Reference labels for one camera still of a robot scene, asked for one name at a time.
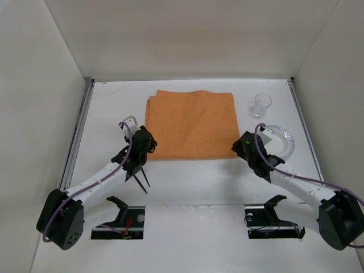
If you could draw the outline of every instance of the orange towel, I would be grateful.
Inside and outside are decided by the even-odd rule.
[[[234,97],[204,90],[158,90],[146,109],[146,127],[158,142],[149,159],[232,158],[239,139]]]

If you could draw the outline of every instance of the transparent plate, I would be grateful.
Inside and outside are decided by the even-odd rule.
[[[293,136],[284,128],[277,125],[268,125],[259,133],[268,154],[276,155],[287,161],[295,150]]]

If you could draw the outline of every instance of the glass cup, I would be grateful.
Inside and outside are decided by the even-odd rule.
[[[262,117],[271,105],[272,99],[270,96],[259,94],[255,96],[254,106],[251,111],[256,117]]]

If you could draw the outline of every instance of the purple cable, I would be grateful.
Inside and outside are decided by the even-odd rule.
[[[96,185],[98,185],[99,183],[102,183],[104,182],[106,179],[108,179],[109,177],[111,177],[112,175],[114,175],[117,171],[119,171],[120,168],[123,167],[125,161],[127,160],[127,158],[129,157],[129,154],[130,154],[130,151],[131,151],[131,144],[132,144],[132,137],[131,137],[131,130],[129,128],[129,126],[125,123],[125,122],[120,122],[119,123],[119,126],[121,127],[122,125],[125,125],[125,127],[127,128],[127,132],[129,133],[129,147],[126,151],[126,155],[125,157],[123,158],[123,160],[121,161],[120,165],[115,169],[113,170],[111,173],[109,173],[108,175],[106,175],[105,177],[103,177],[102,179],[100,179],[100,181],[97,181],[93,184],[91,184],[90,186],[87,186],[86,188],[83,188],[81,190],[79,190],[78,192],[75,192],[74,194],[72,194],[71,196],[69,196],[66,200],[64,200],[60,205],[59,207],[55,210],[55,212],[53,212],[51,218],[49,219],[47,225],[45,226],[45,229],[43,231],[43,236],[42,236],[42,240],[43,242],[45,243],[49,243],[51,240],[49,240],[47,238],[47,234],[49,232],[49,229],[54,221],[54,219],[56,218],[57,214],[62,210],[62,208],[71,200],[73,199],[75,196],[79,195],[80,193],[83,193],[85,191],[88,191],[89,189],[92,189],[93,187],[95,187]]]
[[[280,169],[277,169],[275,168],[265,157],[264,155],[262,154],[261,150],[259,149],[259,145],[258,145],[258,130],[259,130],[259,127],[263,127],[265,128],[266,125],[264,123],[260,123],[258,124],[256,127],[255,127],[255,130],[254,130],[254,142],[255,142],[255,147],[257,148],[257,151],[258,151],[258,154],[259,156],[263,159],[263,161],[270,167],[272,168],[273,170],[277,171],[277,172],[280,172],[284,175],[287,175],[287,176],[294,176],[295,178],[297,179],[300,179],[300,180],[304,180],[304,181],[309,181],[309,182],[314,182],[314,183],[320,183],[320,184],[323,184],[323,185],[326,185],[326,186],[329,186],[331,188],[334,188],[334,189],[338,189],[338,190],[341,190],[345,193],[347,193],[348,195],[351,195],[352,197],[354,197],[360,204],[362,204],[364,206],[364,200],[362,200],[357,194],[353,193],[351,190],[347,189],[347,188],[344,188],[342,186],[339,186],[339,185],[335,185],[335,184],[332,184],[330,182],[325,182],[325,181],[321,181],[321,180],[317,180],[317,179],[313,179],[313,178],[308,178],[308,177],[304,177],[304,176],[299,176],[299,175],[294,175],[292,173],[288,173],[288,172],[284,172],[284,171],[281,171]],[[354,245],[348,245],[349,247],[352,247],[354,249],[364,249],[364,245],[361,245],[361,246],[354,246]]]

